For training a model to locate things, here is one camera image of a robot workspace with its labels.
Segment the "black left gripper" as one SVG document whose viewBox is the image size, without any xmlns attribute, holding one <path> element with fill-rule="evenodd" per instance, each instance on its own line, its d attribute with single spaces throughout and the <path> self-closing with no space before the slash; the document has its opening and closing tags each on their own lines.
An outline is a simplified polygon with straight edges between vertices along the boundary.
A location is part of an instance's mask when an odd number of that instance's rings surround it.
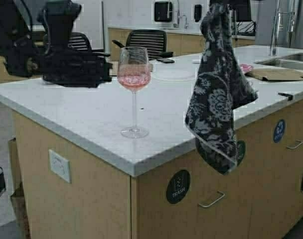
<svg viewBox="0 0 303 239">
<path fill-rule="evenodd" d="M 96 52 L 74 52 L 47 60 L 41 70 L 42 79 L 48 84 L 64 87 L 96 88 L 112 81 L 112 63 L 107 61 L 108 56 Z"/>
</svg>

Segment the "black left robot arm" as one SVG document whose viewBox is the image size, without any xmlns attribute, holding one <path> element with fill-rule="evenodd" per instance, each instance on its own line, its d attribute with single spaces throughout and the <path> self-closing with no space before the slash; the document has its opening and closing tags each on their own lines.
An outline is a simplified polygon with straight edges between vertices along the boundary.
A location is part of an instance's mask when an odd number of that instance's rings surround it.
<svg viewBox="0 0 303 239">
<path fill-rule="evenodd" d="M 112 80 L 108 54 L 77 50 L 69 45 L 82 6 L 71 0 L 48 0 L 39 11 L 47 37 L 45 50 L 32 39 L 32 26 L 12 0 L 0 0 L 0 56 L 9 75 L 41 75 L 43 81 L 63 87 L 97 88 Z"/>
</svg>

